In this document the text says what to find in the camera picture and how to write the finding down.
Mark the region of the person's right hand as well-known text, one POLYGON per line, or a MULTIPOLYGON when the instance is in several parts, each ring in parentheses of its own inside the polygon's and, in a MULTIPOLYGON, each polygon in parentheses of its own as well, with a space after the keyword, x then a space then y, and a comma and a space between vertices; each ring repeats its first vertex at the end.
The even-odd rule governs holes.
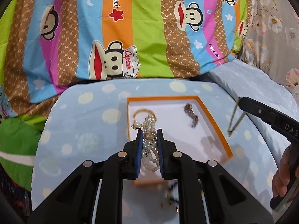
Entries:
POLYGON ((274 197, 284 197, 286 195, 287 185, 289 184, 290 177, 292 176, 288 165, 290 157, 290 146, 288 146, 283 152, 282 158, 279 162, 279 168, 272 179, 272 191, 274 197))

